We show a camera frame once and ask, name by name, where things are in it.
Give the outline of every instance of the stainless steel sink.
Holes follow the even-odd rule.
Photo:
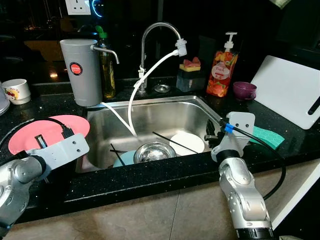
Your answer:
[[[109,103],[128,122],[128,101]],[[110,143],[116,150],[136,150],[141,145],[159,141],[169,144],[152,131],[171,138],[179,131],[195,134],[202,140],[206,134],[207,121],[212,120],[216,134],[220,116],[197,96],[178,96],[147,100],[136,100],[132,105],[132,122],[138,137],[129,130],[107,108],[91,111],[87,119],[90,132],[86,137],[90,151],[77,161],[76,172],[85,173],[108,168],[117,159],[110,151]],[[204,152],[210,151],[205,143]]]

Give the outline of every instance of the green sponge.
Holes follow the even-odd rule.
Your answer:
[[[273,131],[269,131],[269,130],[257,127],[257,126],[253,127],[253,135],[255,137],[261,139],[262,141],[264,141],[266,144],[268,144],[273,149],[276,149],[285,140],[279,134],[277,134]],[[259,144],[259,142],[257,142],[256,140],[254,140],[252,138],[250,139],[250,142]]]

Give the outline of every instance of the stainless steel bowl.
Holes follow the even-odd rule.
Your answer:
[[[135,164],[176,157],[175,150],[160,141],[148,142],[137,149],[133,156]]]

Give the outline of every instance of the dish soap bottle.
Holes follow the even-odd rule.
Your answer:
[[[212,70],[206,88],[207,94],[217,97],[224,97],[227,94],[232,73],[238,59],[238,54],[231,52],[231,49],[234,47],[232,37],[236,34],[237,32],[227,32],[226,35],[229,35],[229,40],[224,44],[224,52],[217,51],[214,56]]]
[[[99,32],[100,37],[98,47],[111,50],[111,46],[108,42],[108,34],[99,25],[97,25],[95,29]],[[111,53],[108,52],[99,52],[99,58],[103,97],[111,99],[116,95],[112,56]]]

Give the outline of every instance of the electrical outlet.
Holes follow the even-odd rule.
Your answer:
[[[65,0],[69,15],[91,15],[89,0]]]

